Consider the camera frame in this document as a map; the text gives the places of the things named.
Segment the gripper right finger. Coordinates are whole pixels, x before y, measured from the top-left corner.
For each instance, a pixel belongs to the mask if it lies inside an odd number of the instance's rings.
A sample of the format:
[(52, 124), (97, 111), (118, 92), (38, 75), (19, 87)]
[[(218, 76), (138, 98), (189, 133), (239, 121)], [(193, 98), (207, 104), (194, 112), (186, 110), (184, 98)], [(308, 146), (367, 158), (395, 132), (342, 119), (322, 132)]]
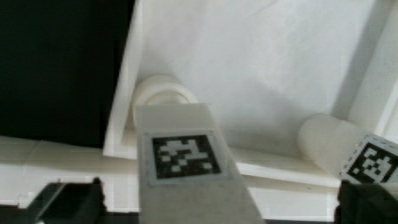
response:
[(398, 186), (342, 182), (335, 224), (398, 224)]

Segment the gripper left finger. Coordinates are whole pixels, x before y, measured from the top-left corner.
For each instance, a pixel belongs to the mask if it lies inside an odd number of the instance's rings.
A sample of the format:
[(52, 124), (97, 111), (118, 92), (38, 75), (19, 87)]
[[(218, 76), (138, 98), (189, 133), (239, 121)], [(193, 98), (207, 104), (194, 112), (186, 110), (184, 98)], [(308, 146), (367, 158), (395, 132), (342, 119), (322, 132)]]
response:
[(29, 205), (33, 224), (97, 224), (104, 205), (100, 178), (90, 183), (51, 183)]

